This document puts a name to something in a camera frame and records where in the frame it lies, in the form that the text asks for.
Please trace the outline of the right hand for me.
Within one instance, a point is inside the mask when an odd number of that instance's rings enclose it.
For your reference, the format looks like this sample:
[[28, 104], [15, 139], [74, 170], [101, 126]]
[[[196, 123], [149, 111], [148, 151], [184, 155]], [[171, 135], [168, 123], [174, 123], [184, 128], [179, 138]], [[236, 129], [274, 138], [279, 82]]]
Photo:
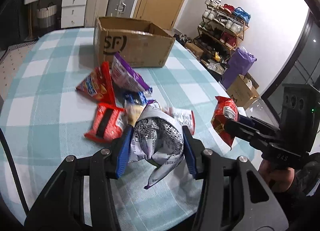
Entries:
[[291, 187], [295, 179], [295, 169], [274, 169], [272, 164], [264, 159], [259, 166], [258, 172], [267, 185], [269, 185], [271, 181], [274, 181], [274, 184], [271, 186], [271, 190], [273, 192], [287, 191]]

